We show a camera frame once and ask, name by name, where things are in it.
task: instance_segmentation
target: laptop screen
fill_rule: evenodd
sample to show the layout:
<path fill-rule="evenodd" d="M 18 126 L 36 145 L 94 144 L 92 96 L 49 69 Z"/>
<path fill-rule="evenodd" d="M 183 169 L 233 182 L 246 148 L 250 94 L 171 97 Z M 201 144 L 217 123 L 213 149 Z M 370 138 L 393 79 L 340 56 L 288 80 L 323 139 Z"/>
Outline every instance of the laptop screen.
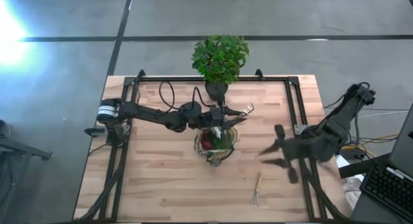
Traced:
<path fill-rule="evenodd" d="M 389 163 L 413 178 L 413 105 L 401 127 L 399 136 L 390 154 Z"/>

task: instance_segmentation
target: red object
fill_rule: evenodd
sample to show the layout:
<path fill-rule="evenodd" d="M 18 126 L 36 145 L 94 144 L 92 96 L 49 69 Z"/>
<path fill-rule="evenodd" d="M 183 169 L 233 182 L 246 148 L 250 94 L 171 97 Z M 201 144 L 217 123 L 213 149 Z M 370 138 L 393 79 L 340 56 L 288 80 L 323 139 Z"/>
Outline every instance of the red object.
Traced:
<path fill-rule="evenodd" d="M 212 148 L 212 146 L 211 146 L 211 143 L 208 142 L 208 141 L 203 140 L 203 139 L 205 138 L 205 135 L 206 135 L 206 133 L 204 133 L 204 134 L 202 135 L 202 138 L 201 138 L 201 146 L 202 146 L 202 149 L 204 149 L 204 150 L 213 150 L 213 148 Z"/>

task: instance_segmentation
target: cable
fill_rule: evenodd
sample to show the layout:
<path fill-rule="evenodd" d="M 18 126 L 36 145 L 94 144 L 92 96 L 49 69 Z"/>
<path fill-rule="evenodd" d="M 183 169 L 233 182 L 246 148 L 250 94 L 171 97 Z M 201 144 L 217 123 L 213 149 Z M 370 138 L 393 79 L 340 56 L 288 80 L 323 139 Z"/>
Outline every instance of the cable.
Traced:
<path fill-rule="evenodd" d="M 10 186 L 7 189 L 7 192 L 5 193 L 5 195 L 3 196 L 3 198 L 1 198 L 0 201 L 0 207 L 3 205 L 3 203 L 5 202 L 6 198 L 8 197 L 12 187 L 14 186 L 13 184 L 13 175 L 12 175 L 12 163 L 10 162 L 10 156 L 7 156 L 7 164 L 8 164 L 8 173 L 10 175 Z"/>
<path fill-rule="evenodd" d="M 347 193 L 347 192 L 361 192 L 361 190 L 359 190 L 359 189 L 350 189 L 350 190 L 345 191 L 344 193 Z"/>
<path fill-rule="evenodd" d="M 364 150 L 365 156 L 366 156 L 368 159 L 370 159 L 370 156 L 368 156 L 369 154 L 370 154 L 371 156 L 373 156 L 373 158 L 376 158 L 376 157 L 377 157 L 377 156 L 376 156 L 375 154 L 373 154 L 371 151 L 368 151 L 365 146 L 362 145 L 361 147 L 357 147 L 357 149 Z"/>
<path fill-rule="evenodd" d="M 167 102 L 165 101 L 165 99 L 163 99 L 161 89 L 162 89 L 162 85 L 163 85 L 164 83 L 167 83 L 167 84 L 169 85 L 171 91 L 172 91 L 172 105 L 169 105 L 169 103 L 167 103 Z M 164 112 L 163 114 L 169 113 L 169 111 L 171 111 L 172 109 L 179 110 L 178 108 L 174 107 L 174 105 L 175 105 L 175 91 L 174 91 L 174 87 L 172 87 L 172 85 L 171 85 L 171 83 L 170 83 L 169 81 L 162 81 L 162 82 L 161 82 L 161 84 L 159 85 L 159 96 L 161 97 L 162 102 L 169 107 L 169 109 L 168 109 L 166 112 Z"/>
<path fill-rule="evenodd" d="M 165 99 L 163 98 L 163 96 L 162 96 L 162 91 L 161 91 L 161 89 L 162 89 L 162 85 L 163 85 L 164 83 L 167 83 L 167 84 L 169 85 L 171 91 L 172 91 L 172 105 L 170 105 L 169 103 L 167 103 L 167 102 L 165 101 Z M 169 113 L 172 109 L 175 109 L 175 110 L 184 110 L 184 111 L 190 111 L 190 110 L 194 109 L 194 101 L 195 101 L 195 94 L 196 94 L 195 92 L 198 93 L 198 96 L 199 96 L 199 99 L 201 100 L 202 105 L 204 105 L 204 106 L 206 106 L 206 107 L 213 107 L 213 105 L 207 105 L 207 104 L 205 104 L 205 102 L 204 102 L 203 99 L 202 99 L 202 96 L 201 96 L 201 93 L 200 93 L 198 87 L 194 87 L 194 90 L 193 90 L 193 92 L 192 92 L 192 101 L 191 101 L 191 102 L 192 102 L 192 106 L 191 106 L 191 108 L 184 108 L 184 109 L 182 109 L 182 108 L 176 108 L 176 107 L 174 107 L 174 105 L 175 105 L 175 91 L 174 91 L 174 87 L 172 86 L 172 84 L 171 84 L 169 81 L 162 81 L 161 84 L 159 85 L 159 96 L 161 97 L 162 102 L 163 102 L 164 104 L 166 104 L 166 105 L 169 107 L 169 109 L 168 109 L 166 112 L 163 112 L 161 115 Z"/>
<path fill-rule="evenodd" d="M 91 152 L 89 152 L 88 156 L 90 156 L 93 152 L 95 152 L 96 150 L 99 150 L 100 148 L 102 148 L 104 146 L 106 146 L 106 143 L 101 145 L 100 147 L 97 147 L 97 148 L 93 149 Z"/>
<path fill-rule="evenodd" d="M 368 151 L 363 145 L 361 145 L 360 147 L 345 146 L 345 147 L 342 147 L 341 149 L 342 149 L 342 150 L 351 150 L 351 149 L 356 149 L 356 148 L 362 150 L 369 159 L 370 159 L 370 157 L 369 157 L 367 154 L 370 154 L 370 155 L 373 156 L 373 157 L 377 157 L 377 156 L 376 156 L 375 154 L 373 154 L 371 151 Z"/>
<path fill-rule="evenodd" d="M 137 92 L 137 95 L 138 95 L 137 100 L 136 100 L 136 104 L 138 105 L 139 100 L 141 99 L 141 93 L 139 91 L 139 86 L 136 86 L 136 92 Z"/>
<path fill-rule="evenodd" d="M 351 139 L 351 134 L 350 134 L 350 131 L 347 131 L 347 141 L 349 142 L 349 143 L 351 143 L 351 141 L 352 141 L 352 139 Z"/>
<path fill-rule="evenodd" d="M 369 143 L 375 143 L 374 141 L 386 139 L 388 137 L 395 137 L 395 138 L 391 139 L 393 141 L 394 139 L 397 139 L 397 136 L 399 136 L 399 135 L 398 134 L 392 134 L 392 135 L 389 135 L 389 136 L 378 137 L 376 139 L 371 139 L 370 141 L 367 141 L 367 142 L 363 143 L 361 146 L 365 146 Z"/>
<path fill-rule="evenodd" d="M 331 104 L 329 104 L 329 105 L 327 105 L 327 106 L 325 106 L 325 107 L 323 107 L 323 108 L 330 108 L 331 106 L 337 104 L 343 97 L 344 97 L 344 94 L 343 94 L 336 102 L 331 103 Z"/>
<path fill-rule="evenodd" d="M 366 92 L 364 92 L 364 94 L 361 96 L 359 103 L 357 104 L 356 113 L 354 115 L 354 125 L 356 126 L 356 146 L 358 146 L 360 143 L 360 130 L 359 130 L 359 123 L 358 123 L 358 112 L 359 111 L 358 110 L 359 110 L 361 102 L 363 101 L 363 98 L 366 96 L 366 94 L 369 92 L 369 89 L 370 89 L 369 83 L 361 82 L 359 85 L 361 86 L 362 84 L 367 85 L 367 88 L 366 88 Z"/>
<path fill-rule="evenodd" d="M 379 137 L 379 138 L 361 137 L 360 142 L 363 142 L 363 143 L 388 143 L 388 142 L 394 141 L 398 138 L 398 134 L 393 134 L 391 136 L 395 136 L 395 137 L 393 137 L 393 138 L 386 138 L 387 136 Z M 346 145 L 350 145 L 350 144 L 355 144 L 355 142 L 354 141 L 349 141 Z"/>
<path fill-rule="evenodd" d="M 369 115 L 364 115 L 364 116 L 361 116 L 361 117 L 359 117 L 359 118 L 362 118 L 362 117 L 373 117 L 373 116 L 382 116 L 382 115 L 389 115 L 389 114 L 406 114 L 406 113 L 408 113 L 408 111 L 400 111 L 400 112 L 387 112 L 387 113 L 381 113 L 381 114 L 369 114 Z"/>
<path fill-rule="evenodd" d="M 363 162 L 363 157 L 365 156 L 365 154 L 364 155 L 362 155 L 362 157 L 359 157 L 358 155 L 353 155 L 356 159 L 358 159 L 358 160 L 360 160 L 360 162 Z"/>
<path fill-rule="evenodd" d="M 200 93 L 198 87 L 194 87 L 194 92 L 192 93 L 192 101 L 195 101 L 195 90 L 198 92 L 199 99 L 201 100 L 201 103 L 202 103 L 203 106 L 208 107 L 208 108 L 213 107 L 213 105 L 207 105 L 207 104 L 204 103 L 204 101 L 202 100 L 202 96 L 201 96 L 201 93 Z"/>

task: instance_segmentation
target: metal bracket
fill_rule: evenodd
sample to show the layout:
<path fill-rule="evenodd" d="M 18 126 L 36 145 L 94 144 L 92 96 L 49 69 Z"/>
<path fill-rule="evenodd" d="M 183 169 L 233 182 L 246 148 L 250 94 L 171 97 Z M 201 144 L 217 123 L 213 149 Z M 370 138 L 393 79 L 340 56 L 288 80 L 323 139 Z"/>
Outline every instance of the metal bracket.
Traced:
<path fill-rule="evenodd" d="M 123 127 L 123 134 L 126 134 L 130 130 L 130 126 L 122 126 Z M 106 136 L 108 134 L 108 130 L 104 126 L 95 125 L 93 128 L 85 129 L 85 133 L 88 134 L 90 137 L 97 137 L 97 136 Z"/>
<path fill-rule="evenodd" d="M 293 85 L 299 87 L 299 79 L 297 76 L 288 76 L 288 80 L 290 81 L 290 83 L 292 83 Z"/>
<path fill-rule="evenodd" d="M 136 77 L 126 77 L 123 81 L 123 86 L 131 85 L 135 81 Z"/>
<path fill-rule="evenodd" d="M 301 134 L 307 127 L 308 127 L 308 125 L 294 125 L 294 133 L 296 133 L 297 135 L 299 135 L 299 134 Z"/>
<path fill-rule="evenodd" d="M 263 72 L 261 71 L 261 69 L 257 69 L 255 75 L 259 76 L 260 81 L 265 80 L 265 77 L 264 77 Z"/>
<path fill-rule="evenodd" d="M 125 80 L 123 81 L 124 86 L 131 85 L 135 81 L 140 81 L 142 76 L 145 76 L 146 73 L 143 69 L 141 69 L 136 77 L 126 77 Z"/>

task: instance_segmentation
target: yellow cable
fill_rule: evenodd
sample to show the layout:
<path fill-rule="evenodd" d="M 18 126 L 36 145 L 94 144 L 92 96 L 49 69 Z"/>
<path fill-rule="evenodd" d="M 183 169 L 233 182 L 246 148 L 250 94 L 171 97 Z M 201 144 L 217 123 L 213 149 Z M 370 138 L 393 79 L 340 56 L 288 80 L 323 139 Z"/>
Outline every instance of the yellow cable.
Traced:
<path fill-rule="evenodd" d="M 365 151 L 367 154 L 370 154 L 370 155 L 373 156 L 374 158 L 377 157 L 375 154 L 373 154 L 371 151 L 368 151 L 367 149 L 365 150 L 365 149 L 363 149 L 363 148 L 361 148 L 361 147 L 357 147 L 357 148 L 360 149 L 360 150 L 362 150 L 362 151 Z"/>
<path fill-rule="evenodd" d="M 367 142 L 363 143 L 360 147 L 359 147 L 359 146 L 356 146 L 355 144 L 350 144 L 349 146 L 344 146 L 344 147 L 342 147 L 341 149 L 342 149 L 342 150 L 349 150 L 349 149 L 358 148 L 358 149 L 360 149 L 360 150 L 362 150 L 362 151 L 365 151 L 367 154 L 370 154 L 371 156 L 376 157 L 376 155 L 373 154 L 373 153 L 371 153 L 371 151 L 368 151 L 367 149 L 365 150 L 365 149 L 362 148 L 362 147 L 365 147 L 365 145 L 367 145 L 368 143 L 372 143 L 372 142 L 374 142 L 374 141 L 376 141 L 376 140 L 385 139 L 385 138 L 388 138 L 388 137 L 397 137 L 397 136 L 398 136 L 398 134 L 392 134 L 392 135 L 389 135 L 389 136 L 377 137 L 377 138 L 375 138 L 375 139 L 371 139 L 370 141 L 367 141 Z"/>

